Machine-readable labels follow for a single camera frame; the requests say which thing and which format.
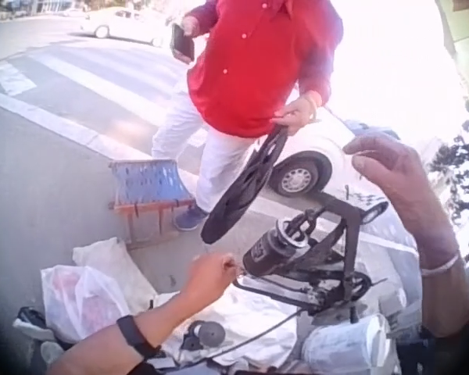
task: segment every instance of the person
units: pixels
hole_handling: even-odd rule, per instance
[[[415,238],[422,273],[424,327],[436,338],[452,337],[469,324],[469,287],[452,225],[432,191],[418,154],[385,134],[365,134],[344,147],[354,168],[378,185]],[[167,304],[136,316],[149,344],[158,347],[173,329],[215,302],[236,278],[232,255],[202,255]],[[48,375],[124,375],[142,361],[113,325],[74,345]]]
[[[196,202],[174,220],[177,229],[194,230],[238,176],[256,139],[275,123],[294,134],[327,102],[342,21],[330,0],[207,0],[181,27],[189,37],[209,38],[176,86],[151,154],[177,159],[188,139],[208,127]],[[174,56],[192,62],[178,51]],[[300,97],[285,105],[296,82]]]

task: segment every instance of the white pants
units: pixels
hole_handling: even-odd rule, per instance
[[[240,174],[256,139],[227,135],[205,124],[189,97],[184,80],[176,86],[165,123],[153,137],[151,156],[154,159],[177,160],[188,139],[203,127],[208,130],[208,135],[196,187],[196,204],[210,213]]]

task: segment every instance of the blue sneaker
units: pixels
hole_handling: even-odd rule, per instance
[[[195,230],[205,220],[209,214],[197,205],[191,205],[186,212],[174,218],[174,225],[178,230]]]

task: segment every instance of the blue wooden stool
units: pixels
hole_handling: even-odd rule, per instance
[[[129,248],[140,247],[134,231],[134,216],[158,212],[159,233],[163,234],[163,213],[191,205],[195,200],[179,177],[174,160],[122,160],[109,164],[116,178],[112,209],[127,217]]]

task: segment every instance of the red shirt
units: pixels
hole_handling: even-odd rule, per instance
[[[330,96],[342,21],[329,0],[207,0],[193,9],[206,48],[188,72],[203,119],[225,134],[258,138],[299,82]]]

